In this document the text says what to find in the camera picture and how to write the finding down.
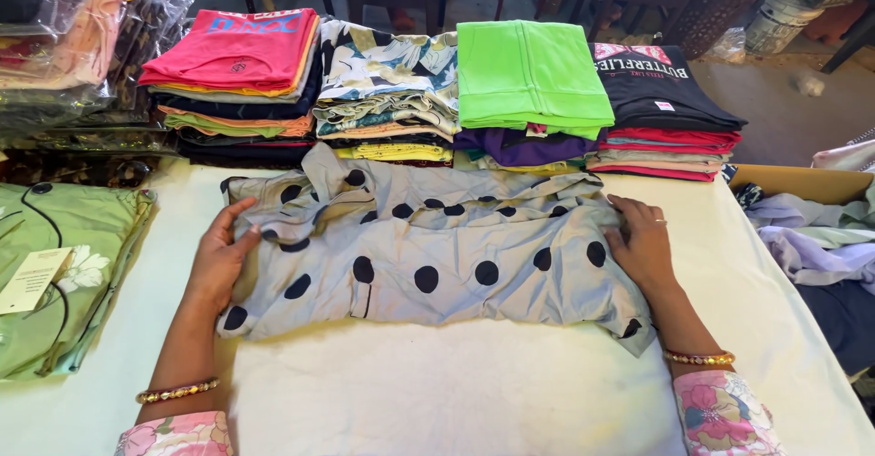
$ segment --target floral print garment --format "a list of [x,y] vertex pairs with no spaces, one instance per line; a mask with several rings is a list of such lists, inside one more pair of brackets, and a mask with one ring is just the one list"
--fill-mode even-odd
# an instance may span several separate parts
[[[690,456],[787,456],[744,379],[704,370],[674,380]],[[232,456],[223,411],[160,418],[122,434],[115,456]]]
[[674,396],[691,456],[786,456],[772,415],[740,375],[728,370],[684,374],[674,380]]

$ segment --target table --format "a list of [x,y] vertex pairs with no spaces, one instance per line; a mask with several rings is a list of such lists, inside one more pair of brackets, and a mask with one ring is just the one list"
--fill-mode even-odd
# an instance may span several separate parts
[[[198,238],[241,171],[165,161],[158,211],[78,374],[0,384],[3,454],[110,454],[137,415]],[[722,181],[604,177],[664,209],[678,279],[794,456],[871,454],[865,417],[814,318]],[[658,347],[594,325],[346,319],[219,346],[240,454],[685,454]]]

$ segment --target black t-shirt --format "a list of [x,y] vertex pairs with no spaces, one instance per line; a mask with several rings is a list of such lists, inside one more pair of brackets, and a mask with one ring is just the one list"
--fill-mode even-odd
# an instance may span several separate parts
[[614,128],[735,131],[747,124],[699,88],[677,46],[590,43],[590,52],[611,100]]

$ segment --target button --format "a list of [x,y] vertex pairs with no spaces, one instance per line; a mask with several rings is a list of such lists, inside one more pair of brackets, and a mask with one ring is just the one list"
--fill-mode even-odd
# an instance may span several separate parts
[[51,191],[51,183],[39,183],[31,189],[31,193],[43,194]]

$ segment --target hand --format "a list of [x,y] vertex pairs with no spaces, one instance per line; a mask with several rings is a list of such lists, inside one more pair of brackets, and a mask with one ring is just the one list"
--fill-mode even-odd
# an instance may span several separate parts
[[206,308],[213,316],[218,316],[227,307],[231,301],[231,288],[243,266],[243,258],[262,238],[261,228],[254,225],[234,242],[231,226],[244,210],[257,201],[248,197],[226,206],[213,220],[194,255],[182,305],[193,303],[194,307],[201,310]]
[[662,220],[662,208],[612,194],[607,199],[626,217],[629,238],[617,229],[605,233],[613,259],[637,283],[644,295],[679,289],[671,268],[669,230]]

